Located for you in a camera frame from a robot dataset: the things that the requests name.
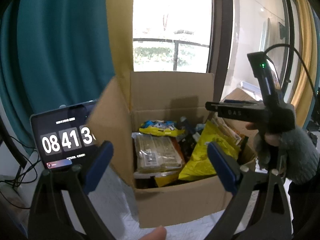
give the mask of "power cord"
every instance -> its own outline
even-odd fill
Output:
[[[279,47],[287,47],[289,49],[293,49],[293,51],[297,54],[303,68],[304,68],[304,71],[306,72],[306,75],[308,77],[308,80],[309,80],[309,84],[311,86],[311,89],[312,89],[312,93],[313,93],[313,97],[315,99],[315,105],[316,107],[318,107],[318,109],[320,109],[319,107],[319,102],[317,100],[317,94],[316,94],[316,91],[315,91],[315,87],[312,83],[312,80],[311,80],[311,77],[310,77],[310,74],[309,74],[309,71],[306,67],[306,64],[304,63],[300,53],[298,52],[298,50],[294,47],[294,46],[291,46],[289,44],[284,44],[284,43],[280,43],[280,44],[275,44],[275,45],[272,45],[270,46],[269,48],[267,48],[265,51],[264,51],[264,57],[267,55],[267,53],[275,48],[279,48]],[[302,215],[300,216],[300,220],[304,217],[304,214],[305,214],[305,210],[306,210],[306,204],[307,204],[307,201],[308,201],[308,198],[309,198],[309,194],[310,194],[310,191],[311,191],[311,188],[314,186],[315,182],[316,182],[316,176],[319,174],[319,170],[320,170],[320,159],[319,159],[319,162],[318,162],[318,167],[317,167],[317,171],[316,171],[316,175],[311,179],[310,181],[310,186],[309,186],[309,189],[308,189],[308,194],[307,194],[307,197],[306,197],[306,202],[304,204],[304,207],[303,207],[303,213]]]
[[[10,136],[10,137],[13,138],[14,140],[16,140],[18,143],[20,143],[23,147],[35,150],[34,147],[26,146],[24,143],[20,142],[20,141],[17,140],[15,137],[12,137],[12,136]],[[8,185],[12,186],[13,190],[14,190],[17,194],[18,194],[18,192],[15,190],[15,187],[19,187],[21,184],[32,183],[32,182],[36,181],[37,178],[38,178],[38,173],[37,173],[35,167],[36,167],[36,165],[40,162],[39,154],[38,154],[37,161],[36,161],[35,163],[32,163],[32,162],[31,162],[27,157],[25,157],[24,155],[22,155],[22,156],[27,160],[27,162],[29,162],[29,163],[31,164],[30,167],[29,167],[25,172],[23,172],[23,173],[21,173],[21,174],[19,175],[19,173],[21,172],[21,168],[22,168],[22,167],[20,166],[19,169],[18,169],[18,172],[17,172],[17,175],[16,175],[15,179],[0,180],[0,183],[3,182],[3,183],[5,183],[5,184],[8,184]],[[32,169],[35,170],[36,177],[35,177],[33,180],[31,180],[31,181],[23,182],[23,179],[24,179],[25,175],[26,175],[29,171],[31,171]],[[0,191],[0,194],[2,195],[2,197],[3,197],[9,204],[11,204],[12,206],[14,206],[14,207],[16,207],[16,208],[19,208],[19,209],[30,209],[30,208],[31,208],[31,207],[19,207],[19,206],[15,205],[15,204],[11,203],[10,200],[8,200],[1,191]]]
[[[301,64],[302,64],[302,66],[303,66],[303,68],[304,68],[304,71],[305,71],[306,74],[307,74],[307,77],[308,77],[310,86],[311,86],[311,88],[312,88],[313,97],[315,98],[315,104],[317,105],[317,107],[319,107],[319,102],[318,102],[318,100],[317,100],[317,94],[316,94],[316,91],[315,91],[315,87],[314,87],[314,85],[313,85],[313,83],[312,83],[312,80],[311,80],[309,71],[308,71],[308,69],[307,69],[307,67],[306,67],[306,64],[304,63],[304,61],[303,61],[300,53],[298,52],[298,50],[297,50],[294,46],[291,46],[291,45],[289,45],[289,44],[284,44],[284,43],[275,44],[275,45],[272,45],[272,46],[270,46],[269,48],[267,48],[267,49],[265,50],[264,56],[266,56],[267,53],[270,52],[271,50],[273,50],[273,49],[275,49],[275,48],[279,48],[279,47],[287,47],[287,48],[289,48],[289,49],[293,49],[293,51],[297,54],[297,56],[298,56],[298,58],[299,58],[299,60],[300,60],[300,62],[301,62]]]

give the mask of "balcony railing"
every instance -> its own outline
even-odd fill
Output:
[[[177,71],[177,65],[178,65],[178,53],[179,53],[179,44],[187,44],[192,46],[200,46],[200,47],[206,47],[209,48],[209,45],[200,44],[196,42],[190,42],[190,41],[179,41],[179,40],[167,40],[167,39],[148,39],[148,38],[137,38],[133,39],[133,41],[154,41],[154,42],[169,42],[174,43],[174,54],[173,54],[173,71]]]

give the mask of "cardboard box flap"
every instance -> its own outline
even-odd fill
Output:
[[[88,126],[99,145],[103,141],[113,144],[113,170],[126,184],[134,186],[130,113],[115,77],[100,96]]]
[[[211,73],[132,72],[132,110],[204,107],[213,99],[213,82]]]
[[[225,97],[225,99],[230,100],[240,100],[240,101],[256,101],[254,98],[249,96],[246,92],[244,92],[240,88],[236,88],[229,95]]]

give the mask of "window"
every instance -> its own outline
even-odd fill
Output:
[[[134,71],[207,71],[212,0],[133,0]]]
[[[228,72],[222,97],[241,87],[255,99],[261,99],[258,80],[253,76],[248,53],[264,51],[277,43],[288,43],[289,23],[284,0],[233,0],[233,39]],[[268,56],[277,74],[284,76],[287,50],[277,48]]]

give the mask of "digit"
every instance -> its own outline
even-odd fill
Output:
[[[42,146],[43,146],[43,148],[44,148],[46,153],[50,153],[51,152],[50,141],[49,141],[49,139],[47,137],[43,137],[42,138]]]
[[[78,138],[77,138],[77,135],[76,135],[76,130],[72,130],[71,133],[70,133],[70,137],[73,136],[73,139],[75,140],[75,143],[76,143],[76,146],[78,147],[79,146],[79,142],[78,142]]]
[[[58,143],[58,138],[54,134],[50,135],[50,142],[52,150],[54,150],[55,152],[60,151],[60,144]]]
[[[90,135],[90,130],[88,127],[83,127],[81,129],[81,133],[84,133],[84,137],[88,138],[88,139],[83,139],[83,142],[85,144],[90,144],[92,143],[92,136]]]
[[[68,137],[68,133],[67,132],[64,132],[62,134],[61,143],[62,143],[62,147],[68,146],[69,149],[71,148],[71,142],[69,141],[69,137]]]

